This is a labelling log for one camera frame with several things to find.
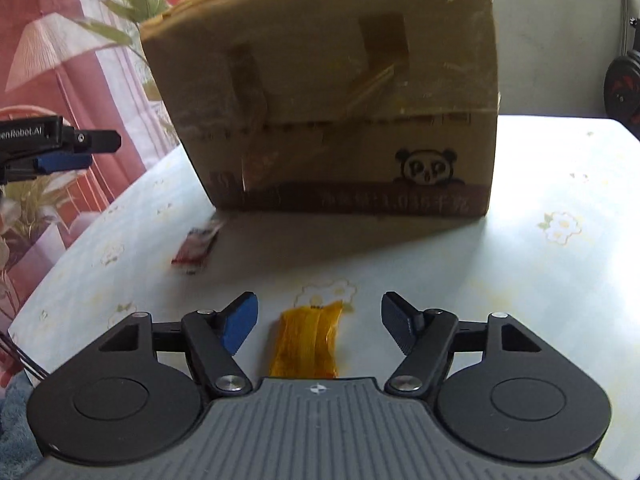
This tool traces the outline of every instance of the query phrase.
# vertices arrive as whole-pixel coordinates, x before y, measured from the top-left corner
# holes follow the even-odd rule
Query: flower pattern
[[[296,296],[294,306],[327,306],[336,301],[350,305],[356,294],[356,286],[348,280],[337,280],[327,285],[307,285]]]
[[[106,267],[107,265],[112,264],[113,262],[117,262],[118,258],[123,252],[124,252],[124,246],[122,244],[111,244],[104,251],[104,254],[100,262]]]
[[[126,304],[119,304],[116,307],[116,311],[108,319],[107,327],[112,328],[116,326],[119,322],[125,319],[129,314],[133,314],[134,312],[137,312],[137,311],[138,311],[138,308],[131,301]]]
[[[569,173],[569,176],[580,184],[588,184],[589,182],[589,175],[587,175],[586,173]]]
[[[582,232],[578,221],[569,213],[545,213],[545,221],[538,227],[544,231],[547,240],[560,245],[566,245],[572,235]]]

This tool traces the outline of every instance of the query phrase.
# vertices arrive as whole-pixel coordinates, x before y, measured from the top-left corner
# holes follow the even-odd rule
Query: screw
[[[223,375],[216,379],[216,388],[223,392],[239,392],[246,386],[246,380],[237,375]]]
[[[414,392],[422,387],[422,381],[412,375],[398,375],[391,379],[390,384],[399,392]]]

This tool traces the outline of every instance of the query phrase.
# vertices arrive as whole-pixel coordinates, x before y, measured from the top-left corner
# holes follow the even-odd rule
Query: white tablecloth
[[[639,190],[640,143],[619,124],[500,117],[486,218],[242,214],[206,271],[188,276],[170,261],[213,208],[177,148],[64,254],[10,332],[53,370],[131,312],[179,320],[252,290],[258,325],[236,360],[255,379],[268,370],[281,311],[340,298],[353,307],[338,329],[340,374],[382,384],[402,359],[380,321],[384,292],[464,320],[509,312],[607,391],[613,418],[597,458],[631,479],[640,473]]]

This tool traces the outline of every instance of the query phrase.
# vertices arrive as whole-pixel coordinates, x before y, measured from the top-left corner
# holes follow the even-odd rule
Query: candy wrapper
[[[335,335],[342,302],[284,311],[269,375],[287,379],[335,379]]]
[[[185,270],[187,274],[204,269],[218,232],[225,223],[225,219],[212,218],[205,227],[189,231],[175,258],[171,260],[172,266]]]

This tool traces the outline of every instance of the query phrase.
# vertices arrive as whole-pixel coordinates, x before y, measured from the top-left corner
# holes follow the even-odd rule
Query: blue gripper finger
[[[258,321],[258,298],[244,292],[218,314],[223,321],[222,346],[235,355]]]
[[[90,153],[47,153],[36,159],[39,174],[57,171],[86,170],[94,163]]]

